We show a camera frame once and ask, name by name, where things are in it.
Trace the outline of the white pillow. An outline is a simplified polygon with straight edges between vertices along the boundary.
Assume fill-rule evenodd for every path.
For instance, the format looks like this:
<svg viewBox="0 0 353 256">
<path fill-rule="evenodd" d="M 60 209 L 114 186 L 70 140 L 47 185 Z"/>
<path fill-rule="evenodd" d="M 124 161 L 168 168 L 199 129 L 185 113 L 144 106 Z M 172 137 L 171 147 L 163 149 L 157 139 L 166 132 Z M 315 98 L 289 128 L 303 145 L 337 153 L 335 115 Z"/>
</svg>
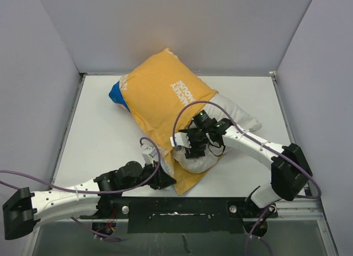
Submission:
<svg viewBox="0 0 353 256">
<path fill-rule="evenodd" d="M 251 132 L 256 132 L 261 129 L 262 124 L 256 117 L 248 114 L 239 105 L 226 98 L 225 96 L 221 94 L 215 94 L 215 96 L 210 101 L 224 108 L 224 110 L 227 111 L 234 122 L 240 125 L 242 128 Z M 222 110 L 214 105 L 201 104 L 201 106 L 202 110 L 204 110 L 210 118 L 215 118 L 216 120 L 220 121 L 227 117 Z M 183 169 L 191 173 L 199 174 L 214 166 L 219 159 L 219 155 L 222 153 L 227 153 L 228 151 L 229 149 L 224 150 L 222 147 L 216 148 L 214 146 L 207 146 L 204 156 L 187 159 L 185 157 L 185 148 L 179 148 L 172 150 L 172 156 L 177 162 L 179 162 Z"/>
</svg>

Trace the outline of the blue yellow Mickey pillowcase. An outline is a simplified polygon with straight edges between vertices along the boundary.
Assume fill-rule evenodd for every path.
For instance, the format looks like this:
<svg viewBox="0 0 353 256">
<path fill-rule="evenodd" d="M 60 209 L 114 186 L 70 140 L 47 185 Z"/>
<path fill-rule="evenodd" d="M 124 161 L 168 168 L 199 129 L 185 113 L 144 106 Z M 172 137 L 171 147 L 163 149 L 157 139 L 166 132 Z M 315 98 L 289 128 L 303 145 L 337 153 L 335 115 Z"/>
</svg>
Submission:
<svg viewBox="0 0 353 256">
<path fill-rule="evenodd" d="M 209 87 L 169 49 L 152 55 L 129 74 L 120 77 L 109 98 L 128 110 L 141 130 L 162 151 L 167 170 L 181 195 L 204 176 L 186 171 L 172 156 L 170 137 L 185 129 L 205 101 L 218 92 Z"/>
</svg>

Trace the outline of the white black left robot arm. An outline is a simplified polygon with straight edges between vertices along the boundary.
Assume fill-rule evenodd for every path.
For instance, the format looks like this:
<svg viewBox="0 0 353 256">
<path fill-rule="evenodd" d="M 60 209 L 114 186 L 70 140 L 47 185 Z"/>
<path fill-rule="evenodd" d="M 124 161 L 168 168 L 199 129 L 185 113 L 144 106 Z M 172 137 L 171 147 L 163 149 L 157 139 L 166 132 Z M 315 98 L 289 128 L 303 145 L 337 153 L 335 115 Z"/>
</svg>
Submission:
<svg viewBox="0 0 353 256">
<path fill-rule="evenodd" d="M 24 237 L 46 223 L 69 217 L 108 217 L 112 201 L 122 193 L 148 185 L 154 190 L 176 183 L 157 162 L 140 165 L 130 161 L 117 170 L 101 174 L 69 188 L 53 186 L 47 191 L 18 188 L 3 204 L 4 237 Z"/>
</svg>

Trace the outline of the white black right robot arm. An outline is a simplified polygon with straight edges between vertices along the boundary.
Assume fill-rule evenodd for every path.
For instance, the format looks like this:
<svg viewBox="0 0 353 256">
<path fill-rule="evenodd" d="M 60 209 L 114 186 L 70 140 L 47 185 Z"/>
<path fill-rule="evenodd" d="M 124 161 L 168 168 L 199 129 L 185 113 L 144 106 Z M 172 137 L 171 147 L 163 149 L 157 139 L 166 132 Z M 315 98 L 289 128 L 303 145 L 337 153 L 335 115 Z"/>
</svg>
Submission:
<svg viewBox="0 0 353 256">
<path fill-rule="evenodd" d="M 247 197 L 246 212 L 257 217 L 265 207 L 281 199 L 292 201 L 312 178 L 312 171 L 300 146 L 269 142 L 241 128 L 234 121 L 217 121 L 203 110 L 194 116 L 200 137 L 225 149 L 237 149 L 256 159 L 271 172 L 268 183 L 255 188 Z"/>
</svg>

